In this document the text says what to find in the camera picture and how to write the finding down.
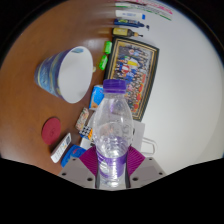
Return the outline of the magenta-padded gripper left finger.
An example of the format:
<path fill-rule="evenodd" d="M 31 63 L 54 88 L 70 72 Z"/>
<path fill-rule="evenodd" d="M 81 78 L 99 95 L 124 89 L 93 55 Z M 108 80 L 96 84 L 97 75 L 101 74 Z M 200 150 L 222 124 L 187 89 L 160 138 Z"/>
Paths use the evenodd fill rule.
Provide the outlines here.
<path fill-rule="evenodd" d="M 89 148 L 79 158 L 72 157 L 59 177 L 84 188 L 98 189 L 100 180 L 96 147 Z"/>

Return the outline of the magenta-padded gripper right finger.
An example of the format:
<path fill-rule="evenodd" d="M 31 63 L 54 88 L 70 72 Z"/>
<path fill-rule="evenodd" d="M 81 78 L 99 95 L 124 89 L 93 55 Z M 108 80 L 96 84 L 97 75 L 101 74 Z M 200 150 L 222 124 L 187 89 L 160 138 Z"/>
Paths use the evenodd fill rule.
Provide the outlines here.
<path fill-rule="evenodd" d="M 165 171 L 153 157 L 145 157 L 135 148 L 129 147 L 125 173 L 127 189 L 143 187 L 165 176 Z"/>

